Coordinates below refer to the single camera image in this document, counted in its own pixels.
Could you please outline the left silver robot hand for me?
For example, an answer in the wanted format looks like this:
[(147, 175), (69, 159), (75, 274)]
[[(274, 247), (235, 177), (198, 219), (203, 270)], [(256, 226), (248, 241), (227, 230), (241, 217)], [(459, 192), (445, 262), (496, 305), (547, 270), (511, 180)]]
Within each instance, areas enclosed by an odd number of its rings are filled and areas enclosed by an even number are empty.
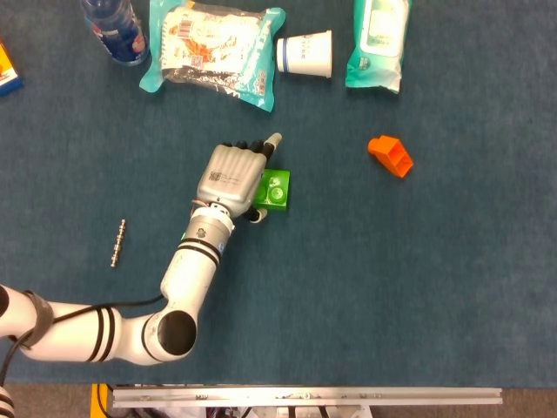
[(222, 206), (232, 219), (244, 216), (253, 224), (261, 222), (267, 211), (256, 208), (253, 201), (265, 166), (281, 141), (282, 135), (275, 132), (265, 141), (217, 145), (199, 180), (197, 200)]

